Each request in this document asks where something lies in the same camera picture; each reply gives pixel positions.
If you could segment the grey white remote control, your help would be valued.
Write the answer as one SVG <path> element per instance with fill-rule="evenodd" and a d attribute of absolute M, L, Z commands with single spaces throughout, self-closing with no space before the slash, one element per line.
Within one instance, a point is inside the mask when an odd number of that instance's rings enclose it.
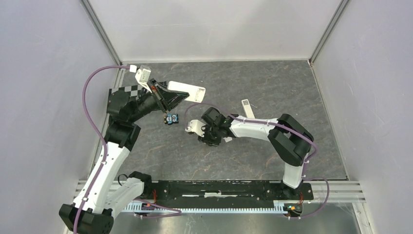
<path fill-rule="evenodd" d="M 187 83 L 181 83 L 176 81 L 170 81 L 167 88 L 171 91 L 186 92 L 189 96 L 185 101 L 201 103 L 206 94 L 206 88 Z"/>

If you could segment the white long remote control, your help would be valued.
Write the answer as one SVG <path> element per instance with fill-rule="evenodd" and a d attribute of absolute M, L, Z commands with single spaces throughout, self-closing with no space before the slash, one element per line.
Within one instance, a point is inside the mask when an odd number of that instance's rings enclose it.
<path fill-rule="evenodd" d="M 254 115 L 254 113 L 253 113 L 253 110 L 252 110 L 252 108 L 251 108 L 251 105 L 250 105 L 249 100 L 248 100 L 248 99 L 243 99 L 243 100 L 241 101 L 241 103 L 242 103 L 242 107 L 243 107 L 245 116 L 246 116 L 247 118 L 255 118 L 255 115 Z"/>

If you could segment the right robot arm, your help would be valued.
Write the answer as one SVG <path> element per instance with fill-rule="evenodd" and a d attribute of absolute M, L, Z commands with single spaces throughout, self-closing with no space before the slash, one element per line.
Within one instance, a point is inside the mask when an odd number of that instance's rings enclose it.
<path fill-rule="evenodd" d="M 208 108 L 201 120 L 192 120 L 187 132 L 195 133 L 208 146 L 219 146 L 225 138 L 248 137 L 270 142 L 284 162 L 281 192 L 294 199 L 301 192 L 305 160 L 315 149 L 314 137 L 289 114 L 279 118 L 255 119 L 240 115 L 225 116 L 214 107 Z"/>

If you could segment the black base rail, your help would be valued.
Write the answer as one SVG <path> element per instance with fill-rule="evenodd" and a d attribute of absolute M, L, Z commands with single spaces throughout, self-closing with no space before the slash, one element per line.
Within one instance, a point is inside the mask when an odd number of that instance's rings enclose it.
<path fill-rule="evenodd" d="M 298 203 L 314 195 L 308 182 L 292 189 L 277 180 L 159 180 L 139 198 L 168 208 L 272 208 L 274 201 Z"/>

